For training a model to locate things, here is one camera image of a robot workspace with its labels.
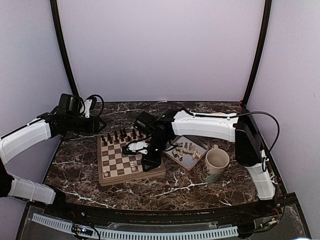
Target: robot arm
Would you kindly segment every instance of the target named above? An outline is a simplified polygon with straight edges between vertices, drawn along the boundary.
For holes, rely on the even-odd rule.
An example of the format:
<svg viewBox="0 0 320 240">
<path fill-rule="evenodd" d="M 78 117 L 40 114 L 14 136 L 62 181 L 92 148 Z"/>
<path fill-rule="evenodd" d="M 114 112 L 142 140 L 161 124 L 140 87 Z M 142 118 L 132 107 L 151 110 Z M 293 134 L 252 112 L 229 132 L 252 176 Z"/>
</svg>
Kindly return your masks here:
<svg viewBox="0 0 320 240">
<path fill-rule="evenodd" d="M 6 171 L 5 165 L 26 149 L 57 135 L 69 131 L 99 133 L 106 123 L 99 116 L 90 115 L 96 101 L 95 97 L 83 101 L 78 96 L 62 94 L 59 105 L 52 112 L 0 137 L 0 197 L 13 196 L 52 204 L 56 195 L 52 188 L 15 176 Z"/>
<path fill-rule="evenodd" d="M 150 143 L 138 142 L 124 147 L 125 154 L 142 153 L 144 171 L 157 168 L 161 164 L 161 153 L 176 136 L 193 135 L 224 139 L 235 142 L 236 161 L 247 168 L 257 188 L 261 200 L 270 200 L 275 195 L 275 187 L 268 170 L 263 171 L 265 150 L 254 119 L 238 117 L 235 113 L 192 113 L 186 110 L 168 109 L 156 118 L 142 112 L 135 120 L 134 127 L 151 136 Z"/>
</svg>

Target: wire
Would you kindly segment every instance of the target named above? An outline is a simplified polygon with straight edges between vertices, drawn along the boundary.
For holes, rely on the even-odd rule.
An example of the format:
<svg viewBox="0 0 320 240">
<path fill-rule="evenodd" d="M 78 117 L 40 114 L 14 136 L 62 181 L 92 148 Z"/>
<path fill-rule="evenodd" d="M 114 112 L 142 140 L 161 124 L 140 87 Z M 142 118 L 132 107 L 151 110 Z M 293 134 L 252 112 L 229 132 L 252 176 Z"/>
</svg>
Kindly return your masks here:
<svg viewBox="0 0 320 240">
<path fill-rule="evenodd" d="M 102 96 L 100 96 L 98 94 L 93 94 L 93 95 L 89 96 L 87 99 L 90 99 L 92 97 L 97 97 L 97 98 L 99 98 L 101 100 L 101 103 L 102 103 L 101 110 L 100 110 L 99 114 L 97 115 L 98 117 L 100 117 L 102 115 L 102 113 L 104 112 L 104 109 L 105 109 L 105 101 L 102 98 Z"/>
<path fill-rule="evenodd" d="M 276 123 L 276 127 L 277 127 L 277 133 L 276 133 L 276 137 L 271 145 L 271 147 L 268 149 L 268 147 L 266 146 L 266 148 L 268 149 L 267 153 L 266 153 L 266 157 L 265 159 L 262 159 L 262 170 L 264 172 L 267 171 L 267 164 L 264 163 L 266 162 L 266 159 L 270 156 L 271 150 L 274 148 L 276 142 L 278 141 L 279 135 L 280 135 L 280 124 L 278 122 L 278 120 L 270 113 L 265 112 L 265 111 L 251 111 L 251 112 L 247 112 L 247 113 L 243 113 L 240 115 L 234 115 L 234 116 L 218 116 L 218 115 L 205 115 L 205 114 L 194 114 L 190 111 L 188 111 L 187 109 L 183 108 L 182 110 L 184 110 L 187 114 L 193 116 L 193 117 L 200 117 L 200 118 L 218 118 L 218 119 L 235 119 L 235 118 L 239 118 L 239 117 L 243 117 L 243 116 L 248 116 L 248 115 L 254 115 L 254 114 L 261 114 L 261 115 L 267 115 L 269 117 L 271 117 L 275 123 Z"/>
<path fill-rule="evenodd" d="M 262 166 L 262 171 L 265 173 L 267 171 L 266 157 L 262 158 L 261 166 Z"/>
<path fill-rule="evenodd" d="M 169 148 L 169 149 L 164 150 L 165 152 L 169 152 L 169 151 L 175 149 L 176 147 L 179 147 L 178 144 L 172 144 L 171 139 L 169 139 L 169 144 L 170 144 L 172 147 Z"/>
<path fill-rule="evenodd" d="M 100 233 L 98 232 L 98 230 L 97 230 L 94 226 L 92 226 L 91 223 L 77 220 L 77 219 L 76 219 L 76 215 L 75 215 L 75 213 L 74 213 L 73 211 L 70 211 L 66 216 L 63 216 L 62 214 L 60 214 L 60 213 L 56 212 L 55 210 L 53 210 L 51 207 L 49 207 L 49 209 L 50 209 L 52 212 L 54 212 L 55 214 L 59 215 L 61 218 L 67 218 L 69 214 L 72 214 L 72 216 L 73 216 L 72 225 L 74 225 L 75 222 L 78 222 L 78 223 L 84 224 L 84 225 L 86 225 L 86 226 L 89 226 L 89 227 L 92 228 L 92 229 L 96 232 L 96 234 L 98 235 L 98 240 L 101 240 L 101 236 L 100 236 Z"/>
<path fill-rule="evenodd" d="M 240 114 L 240 115 L 230 116 L 229 118 L 230 119 L 234 119 L 234 118 L 248 116 L 248 115 L 254 115 L 254 114 L 267 115 L 267 116 L 271 117 L 276 123 L 277 133 L 276 133 L 276 137 L 275 137 L 271 147 L 268 149 L 268 152 L 267 152 L 267 155 L 266 155 L 266 157 L 268 157 L 270 152 L 271 152 L 271 150 L 274 148 L 274 146 L 275 146 L 275 144 L 276 144 L 276 142 L 277 142 L 277 140 L 279 138 L 279 135 L 280 135 L 280 124 L 279 124 L 278 120 L 273 115 L 271 115 L 270 113 L 265 112 L 265 111 L 251 111 L 251 112 L 243 113 L 243 114 Z"/>
<path fill-rule="evenodd" d="M 277 223 L 274 223 L 274 224 L 269 225 L 269 226 L 265 226 L 263 229 L 261 229 L 261 225 L 260 225 L 260 226 L 258 226 L 256 229 L 254 229 L 254 230 L 252 230 L 252 231 L 239 232 L 239 234 L 244 235 L 244 234 L 259 234 L 259 233 L 264 233 L 264 232 L 267 232 L 267 231 L 273 229 L 276 225 L 278 225 L 278 224 L 281 222 L 282 218 L 283 218 L 284 215 L 285 215 L 285 211 L 286 211 L 286 197 L 285 197 L 285 195 L 284 195 L 284 192 L 285 192 L 285 191 L 284 191 L 284 186 L 283 186 L 282 184 L 281 184 L 281 186 L 282 186 L 282 192 L 283 192 L 283 211 L 282 211 L 282 215 L 281 215 L 280 218 L 278 219 Z M 277 212 L 277 217 L 279 217 L 279 211 L 278 211 L 276 208 L 274 208 L 274 210 L 276 210 L 276 212 Z"/>
</svg>

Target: white mug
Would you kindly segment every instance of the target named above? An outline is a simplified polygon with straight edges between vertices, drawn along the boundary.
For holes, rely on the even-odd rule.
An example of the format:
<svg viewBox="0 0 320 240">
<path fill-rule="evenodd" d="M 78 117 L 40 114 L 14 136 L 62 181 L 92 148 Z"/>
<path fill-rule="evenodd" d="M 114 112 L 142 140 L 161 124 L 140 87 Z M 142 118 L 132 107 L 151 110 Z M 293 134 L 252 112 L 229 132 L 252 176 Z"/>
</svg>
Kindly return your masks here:
<svg viewBox="0 0 320 240">
<path fill-rule="evenodd" d="M 205 155 L 202 179 L 209 184 L 217 182 L 229 162 L 228 153 L 214 145 Z"/>
</svg>

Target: light gray backdrop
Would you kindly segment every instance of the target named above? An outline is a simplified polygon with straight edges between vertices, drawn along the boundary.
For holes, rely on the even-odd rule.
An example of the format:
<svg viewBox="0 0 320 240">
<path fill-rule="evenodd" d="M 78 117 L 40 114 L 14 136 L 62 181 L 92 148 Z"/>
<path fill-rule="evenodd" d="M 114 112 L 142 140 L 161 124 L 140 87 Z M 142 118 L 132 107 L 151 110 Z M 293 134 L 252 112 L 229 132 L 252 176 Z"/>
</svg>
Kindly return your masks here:
<svg viewBox="0 0 320 240">
<path fill-rule="evenodd" d="M 49 0 L 1 1 L 0 82 L 0 136 L 51 111 L 70 92 Z M 7 170 L 41 183 L 58 142 L 30 148 Z M 0 198 L 0 239 L 16 239 L 24 208 L 21 200 Z"/>
<path fill-rule="evenodd" d="M 281 132 L 273 156 L 296 192 L 312 237 L 320 239 L 320 1 L 273 1 L 248 109 L 273 114 Z M 257 117 L 270 145 L 276 126 Z"/>
<path fill-rule="evenodd" d="M 264 0 L 60 0 L 83 97 L 240 101 Z"/>
</svg>

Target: brown marble surface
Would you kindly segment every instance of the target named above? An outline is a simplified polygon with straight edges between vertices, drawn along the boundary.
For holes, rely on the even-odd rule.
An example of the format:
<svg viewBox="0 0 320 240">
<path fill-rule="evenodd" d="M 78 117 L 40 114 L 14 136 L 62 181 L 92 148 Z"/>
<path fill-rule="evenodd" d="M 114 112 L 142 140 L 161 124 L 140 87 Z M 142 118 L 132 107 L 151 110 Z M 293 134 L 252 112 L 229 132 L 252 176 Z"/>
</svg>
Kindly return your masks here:
<svg viewBox="0 0 320 240">
<path fill-rule="evenodd" d="M 141 111 L 158 116 L 168 108 L 182 107 L 198 113 L 239 113 L 241 110 L 235 102 L 106 103 L 102 118 L 107 127 L 101 134 L 132 128 Z M 248 171 L 235 160 L 235 144 L 221 139 L 197 138 L 209 146 L 217 144 L 230 156 L 227 170 L 215 184 L 201 180 L 204 158 L 187 171 L 163 155 L 164 176 L 102 187 L 98 181 L 97 136 L 76 133 L 70 133 L 62 141 L 45 183 L 66 193 L 70 203 L 121 210 L 204 210 L 257 201 L 256 188 Z"/>
</svg>

